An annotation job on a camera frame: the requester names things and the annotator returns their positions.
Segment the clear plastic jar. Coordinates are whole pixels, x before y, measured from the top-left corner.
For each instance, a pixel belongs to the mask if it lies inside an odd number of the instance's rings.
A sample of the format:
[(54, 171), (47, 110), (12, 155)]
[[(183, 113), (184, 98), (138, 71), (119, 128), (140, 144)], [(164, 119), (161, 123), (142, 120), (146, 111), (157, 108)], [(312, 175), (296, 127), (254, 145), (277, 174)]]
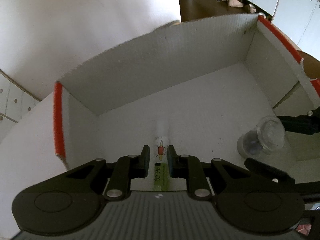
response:
[(275, 116), (260, 119), (252, 130), (237, 140), (237, 150), (243, 158), (257, 159), (281, 150), (285, 144), (285, 129)]

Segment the wooden chair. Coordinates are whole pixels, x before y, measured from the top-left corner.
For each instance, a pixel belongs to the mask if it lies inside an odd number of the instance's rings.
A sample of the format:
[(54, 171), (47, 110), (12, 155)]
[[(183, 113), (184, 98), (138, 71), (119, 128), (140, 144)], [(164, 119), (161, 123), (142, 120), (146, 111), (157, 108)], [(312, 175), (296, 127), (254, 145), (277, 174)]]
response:
[(303, 69), (306, 76), (310, 79), (320, 78), (320, 62), (313, 56), (301, 50), (298, 51), (303, 59)]

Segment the red cardboard box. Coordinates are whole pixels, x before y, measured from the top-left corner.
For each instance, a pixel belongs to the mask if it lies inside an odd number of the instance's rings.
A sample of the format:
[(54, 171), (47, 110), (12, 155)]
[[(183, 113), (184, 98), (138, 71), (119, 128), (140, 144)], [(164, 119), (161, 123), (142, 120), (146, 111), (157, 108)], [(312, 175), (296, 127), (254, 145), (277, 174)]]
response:
[(303, 60), (270, 22), (235, 14), (161, 27), (65, 74), (54, 145), (68, 168), (151, 153), (161, 141), (201, 161), (244, 159), (238, 138), (268, 115), (319, 106)]

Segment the small white drawer cabinet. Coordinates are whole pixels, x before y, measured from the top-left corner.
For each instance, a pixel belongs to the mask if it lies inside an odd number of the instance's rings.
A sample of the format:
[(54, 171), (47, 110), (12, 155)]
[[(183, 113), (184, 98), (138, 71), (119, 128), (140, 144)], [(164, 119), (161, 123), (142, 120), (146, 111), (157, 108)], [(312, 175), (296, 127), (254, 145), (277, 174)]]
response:
[(12, 82), (2, 72), (0, 89), (0, 136), (3, 141), (10, 130), (39, 103), (39, 100)]

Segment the shoes on floor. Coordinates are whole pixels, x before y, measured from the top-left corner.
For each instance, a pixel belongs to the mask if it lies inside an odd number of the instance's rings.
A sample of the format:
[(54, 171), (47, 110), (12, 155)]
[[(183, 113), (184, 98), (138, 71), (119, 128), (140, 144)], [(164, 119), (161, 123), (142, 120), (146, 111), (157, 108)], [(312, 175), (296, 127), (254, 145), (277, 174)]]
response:
[(257, 7), (252, 3), (244, 4), (242, 0), (217, 0), (217, 1), (226, 2), (229, 7), (244, 8), (250, 14), (258, 13), (258, 15), (262, 16), (263, 18), (266, 18), (266, 15), (263, 12), (257, 12)]

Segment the white wall cabinet unit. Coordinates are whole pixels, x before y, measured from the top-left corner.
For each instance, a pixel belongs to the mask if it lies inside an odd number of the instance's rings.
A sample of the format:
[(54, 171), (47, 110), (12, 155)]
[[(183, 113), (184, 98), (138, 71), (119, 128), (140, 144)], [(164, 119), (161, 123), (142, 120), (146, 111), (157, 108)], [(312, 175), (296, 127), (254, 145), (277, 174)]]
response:
[(319, 0), (248, 0), (302, 51), (319, 60)]

